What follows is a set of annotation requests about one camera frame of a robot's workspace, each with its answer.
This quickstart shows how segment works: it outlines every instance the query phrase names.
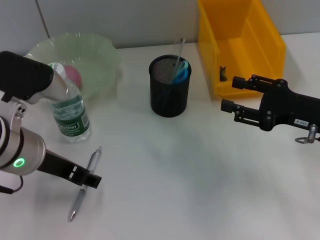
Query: water bottle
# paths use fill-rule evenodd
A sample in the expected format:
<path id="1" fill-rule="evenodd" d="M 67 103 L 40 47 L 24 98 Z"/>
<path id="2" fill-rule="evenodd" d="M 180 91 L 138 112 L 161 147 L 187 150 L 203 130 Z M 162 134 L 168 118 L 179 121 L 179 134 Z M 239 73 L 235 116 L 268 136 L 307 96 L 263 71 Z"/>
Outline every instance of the water bottle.
<path id="1" fill-rule="evenodd" d="M 65 81 L 68 87 L 68 100 L 62 102 L 49 101 L 53 117 L 64 139 L 69 143 L 78 143 L 91 135 L 91 125 L 86 113 L 84 101 L 78 87 L 67 77 L 61 63 L 49 64 Z"/>

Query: pen holder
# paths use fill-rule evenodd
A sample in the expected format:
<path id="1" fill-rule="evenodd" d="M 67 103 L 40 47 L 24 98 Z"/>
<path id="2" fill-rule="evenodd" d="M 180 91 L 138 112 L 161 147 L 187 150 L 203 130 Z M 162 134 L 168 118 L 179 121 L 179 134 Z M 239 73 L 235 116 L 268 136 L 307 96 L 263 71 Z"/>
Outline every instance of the pen holder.
<path id="1" fill-rule="evenodd" d="M 152 110 L 165 118 L 172 118 L 184 112 L 187 107 L 191 66 L 188 76 L 179 83 L 172 83 L 178 56 L 163 55 L 153 60 L 149 66 L 150 104 Z M 185 61 L 180 57 L 179 63 Z"/>

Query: ballpoint pen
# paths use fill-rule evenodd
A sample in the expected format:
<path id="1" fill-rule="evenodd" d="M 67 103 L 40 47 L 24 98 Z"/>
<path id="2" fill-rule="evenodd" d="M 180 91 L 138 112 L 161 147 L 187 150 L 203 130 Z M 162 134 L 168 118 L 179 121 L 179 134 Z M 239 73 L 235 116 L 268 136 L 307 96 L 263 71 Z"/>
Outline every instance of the ballpoint pen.
<path id="1" fill-rule="evenodd" d="M 89 160 L 88 166 L 86 169 L 90 171 L 91 174 L 95 173 L 97 164 L 99 162 L 99 159 L 101 157 L 101 152 L 102 152 L 102 146 L 99 146 L 99 148 L 91 155 L 91 158 Z M 74 200 L 74 203 L 71 207 L 69 216 L 68 216 L 68 221 L 71 222 L 76 214 L 79 212 L 79 209 L 81 207 L 81 204 L 85 198 L 85 195 L 87 193 L 87 186 L 82 186 Z"/>

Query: yellow storage box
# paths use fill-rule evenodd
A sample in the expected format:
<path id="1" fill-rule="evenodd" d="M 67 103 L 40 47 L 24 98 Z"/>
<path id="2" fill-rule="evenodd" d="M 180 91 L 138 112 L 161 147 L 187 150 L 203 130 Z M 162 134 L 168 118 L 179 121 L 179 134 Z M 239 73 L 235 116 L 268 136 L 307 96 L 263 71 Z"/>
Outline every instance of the yellow storage box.
<path id="1" fill-rule="evenodd" d="M 215 95 L 259 94 L 232 88 L 234 76 L 282 78 L 286 46 L 259 0 L 198 0 L 198 7 L 198 48 Z"/>

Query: white table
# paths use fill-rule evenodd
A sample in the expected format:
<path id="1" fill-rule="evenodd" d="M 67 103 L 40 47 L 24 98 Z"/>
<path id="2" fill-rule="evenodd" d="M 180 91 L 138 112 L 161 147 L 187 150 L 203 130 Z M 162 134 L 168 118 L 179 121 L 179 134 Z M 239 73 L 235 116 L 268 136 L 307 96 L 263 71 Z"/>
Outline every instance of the white table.
<path id="1" fill-rule="evenodd" d="M 289 87 L 320 98 L 320 33 L 283 39 Z M 91 106 L 86 143 L 61 143 L 51 114 L 41 104 L 28 108 L 23 124 L 49 150 L 85 166 L 102 145 L 96 171 L 102 181 L 68 223 L 78 187 L 42 172 L 27 175 L 20 192 L 0 195 L 1 240 L 320 239 L 319 143 L 295 143 L 307 135 L 302 129 L 264 132 L 220 111 L 220 101 L 210 101 L 195 43 L 183 51 L 192 67 L 187 109 L 174 118 L 156 115 L 148 67 L 171 50 L 119 50 L 123 79 L 115 96 Z M 258 108 L 260 99 L 236 103 Z M 19 182 L 0 172 L 1 185 Z"/>

